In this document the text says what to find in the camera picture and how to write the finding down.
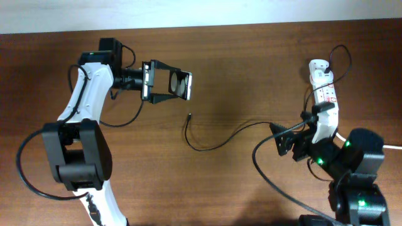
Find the white power strip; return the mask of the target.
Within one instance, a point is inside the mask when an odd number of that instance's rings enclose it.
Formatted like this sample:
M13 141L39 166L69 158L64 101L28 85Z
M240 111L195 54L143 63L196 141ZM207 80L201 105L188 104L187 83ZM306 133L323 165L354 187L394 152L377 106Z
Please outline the white power strip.
M323 70L325 72L325 70L329 67L329 62L326 60L322 60L322 59L314 59L314 60L310 61L308 66L309 66L310 73L315 70ZM319 86L312 85L313 89L315 90L314 91L314 99L315 99L316 104L319 102L323 102L323 101L335 102L338 104L333 82L325 84L325 85L319 85Z

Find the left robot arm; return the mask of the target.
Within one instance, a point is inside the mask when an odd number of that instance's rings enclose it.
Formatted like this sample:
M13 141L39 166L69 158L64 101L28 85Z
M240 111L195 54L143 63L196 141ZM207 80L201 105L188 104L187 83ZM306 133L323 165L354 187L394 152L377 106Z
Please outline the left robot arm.
M97 51L84 52L75 68L76 86L65 110L45 124L42 137L56 182L80 200L93 225L128 225L114 197L110 178L112 154L100 128L106 95L112 89L137 90L142 102L190 100L192 74L158 60L140 69L122 67L124 45L101 38Z

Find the white USB charger adapter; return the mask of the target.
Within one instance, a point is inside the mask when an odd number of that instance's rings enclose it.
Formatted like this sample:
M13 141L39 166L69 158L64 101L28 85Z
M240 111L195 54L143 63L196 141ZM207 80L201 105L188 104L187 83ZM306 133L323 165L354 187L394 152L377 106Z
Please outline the white USB charger adapter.
M314 86L325 85L334 81L332 71L325 73L323 70L315 70L310 73L310 82Z

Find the black Galaxy smartphone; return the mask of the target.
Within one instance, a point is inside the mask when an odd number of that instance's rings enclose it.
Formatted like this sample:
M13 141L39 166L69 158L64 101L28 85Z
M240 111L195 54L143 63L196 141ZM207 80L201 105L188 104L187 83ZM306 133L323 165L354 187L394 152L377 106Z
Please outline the black Galaxy smartphone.
M190 100L192 91L192 73L181 70L170 71L169 93L183 99Z

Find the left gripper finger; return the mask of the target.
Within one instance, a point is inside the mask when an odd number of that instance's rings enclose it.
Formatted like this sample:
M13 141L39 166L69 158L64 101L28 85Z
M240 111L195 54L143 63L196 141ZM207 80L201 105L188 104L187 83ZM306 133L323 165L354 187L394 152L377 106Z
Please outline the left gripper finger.
M157 94L157 93L151 93L148 98L148 102L151 104L157 104L166 100L170 99L175 99L178 98L178 96L173 95L173 94Z
M169 66L159 60L151 60L153 67L159 70L169 70L169 71L179 71L180 69L177 67Z

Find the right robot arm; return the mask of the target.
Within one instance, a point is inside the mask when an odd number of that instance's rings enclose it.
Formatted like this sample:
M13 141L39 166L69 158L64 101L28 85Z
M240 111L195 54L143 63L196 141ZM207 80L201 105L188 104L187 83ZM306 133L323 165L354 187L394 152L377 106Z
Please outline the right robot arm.
M311 157L331 178L329 202L335 219L350 225L389 225L385 197L375 180L384 161L381 136L367 129L353 129L342 147L332 136L313 142L315 129L299 134L286 132L285 127L272 124L279 155L293 151L293 159Z

